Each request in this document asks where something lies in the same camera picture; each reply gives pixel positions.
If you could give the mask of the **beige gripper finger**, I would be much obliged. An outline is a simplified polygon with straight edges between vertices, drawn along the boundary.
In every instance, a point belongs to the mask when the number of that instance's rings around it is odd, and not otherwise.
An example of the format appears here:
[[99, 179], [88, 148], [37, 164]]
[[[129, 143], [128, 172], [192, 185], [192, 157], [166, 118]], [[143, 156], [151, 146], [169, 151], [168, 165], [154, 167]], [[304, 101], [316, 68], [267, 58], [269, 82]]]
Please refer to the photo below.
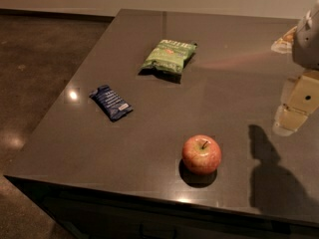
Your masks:
[[319, 108], [319, 72], [305, 70], [286, 80], [273, 124], [273, 131], [289, 136], [302, 127]]

